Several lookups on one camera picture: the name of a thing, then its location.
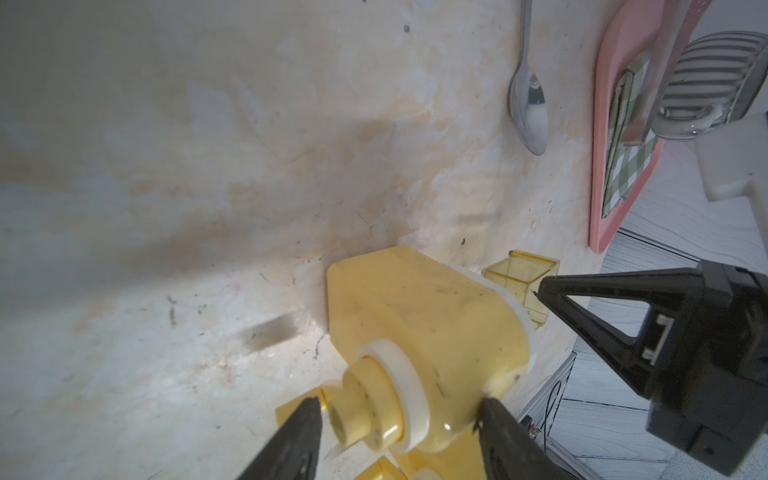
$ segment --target transparent yellow cube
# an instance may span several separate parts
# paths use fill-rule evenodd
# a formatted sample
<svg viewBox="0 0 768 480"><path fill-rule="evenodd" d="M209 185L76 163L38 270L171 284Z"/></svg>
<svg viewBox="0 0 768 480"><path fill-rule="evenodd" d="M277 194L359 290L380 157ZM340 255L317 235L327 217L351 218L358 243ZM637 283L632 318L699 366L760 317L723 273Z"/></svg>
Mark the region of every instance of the transparent yellow cube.
<svg viewBox="0 0 768 480"><path fill-rule="evenodd" d="M531 314L537 328L547 321L549 309L538 301L534 292L545 276L557 275L560 261L533 253L513 250L509 257L485 268L482 275L512 292Z"/></svg>

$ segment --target spoon bowl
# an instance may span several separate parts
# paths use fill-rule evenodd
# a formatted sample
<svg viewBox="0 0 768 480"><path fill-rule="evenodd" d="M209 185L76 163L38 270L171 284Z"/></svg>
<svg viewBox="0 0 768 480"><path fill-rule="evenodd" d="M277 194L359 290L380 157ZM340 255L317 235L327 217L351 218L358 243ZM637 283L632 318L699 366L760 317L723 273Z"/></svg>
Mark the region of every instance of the spoon bowl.
<svg viewBox="0 0 768 480"><path fill-rule="evenodd" d="M509 113L526 148L534 155L542 155L549 134L547 105L541 83L525 63L509 84Z"/></svg>

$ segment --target black cable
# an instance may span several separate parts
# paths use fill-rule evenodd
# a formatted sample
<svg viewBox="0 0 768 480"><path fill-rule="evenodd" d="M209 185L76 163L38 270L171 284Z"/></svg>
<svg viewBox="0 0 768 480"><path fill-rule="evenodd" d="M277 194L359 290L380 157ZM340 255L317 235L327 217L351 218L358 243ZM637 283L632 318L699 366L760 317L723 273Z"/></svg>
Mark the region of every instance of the black cable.
<svg viewBox="0 0 768 480"><path fill-rule="evenodd" d="M547 407L544 409L544 452L547 452L547 419L549 418L549 413L554 408L554 403L552 402L552 393L554 392L554 400L557 401L558 394L560 393L560 387L563 385L563 382L561 380L558 380L555 382L555 384L552 386L552 389L549 391L549 396L547 397Z"/></svg>

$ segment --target white plastic ring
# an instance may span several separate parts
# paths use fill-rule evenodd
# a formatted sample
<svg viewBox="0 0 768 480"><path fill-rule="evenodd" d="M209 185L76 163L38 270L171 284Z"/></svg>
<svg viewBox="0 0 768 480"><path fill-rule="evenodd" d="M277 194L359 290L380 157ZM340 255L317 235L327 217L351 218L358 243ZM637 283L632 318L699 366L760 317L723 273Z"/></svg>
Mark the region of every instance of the white plastic ring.
<svg viewBox="0 0 768 480"><path fill-rule="evenodd" d="M422 380L408 356L392 340L373 340L357 354L358 359L364 356L379 362L395 386L406 424L402 439L391 448L408 453L429 434L429 403Z"/></svg>

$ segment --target green checkered cloth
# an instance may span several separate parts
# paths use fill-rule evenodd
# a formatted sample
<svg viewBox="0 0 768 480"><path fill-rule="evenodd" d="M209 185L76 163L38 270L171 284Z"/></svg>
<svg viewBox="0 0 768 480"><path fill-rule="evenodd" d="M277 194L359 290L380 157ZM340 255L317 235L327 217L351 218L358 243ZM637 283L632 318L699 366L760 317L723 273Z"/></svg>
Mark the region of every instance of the green checkered cloth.
<svg viewBox="0 0 768 480"><path fill-rule="evenodd" d="M608 116L603 218L607 217L622 199L627 199L634 181L654 156L658 138L653 131L648 133L639 147L625 147L621 141L633 119L632 114L649 62L650 52L641 52L627 65L614 91L614 100Z"/></svg>

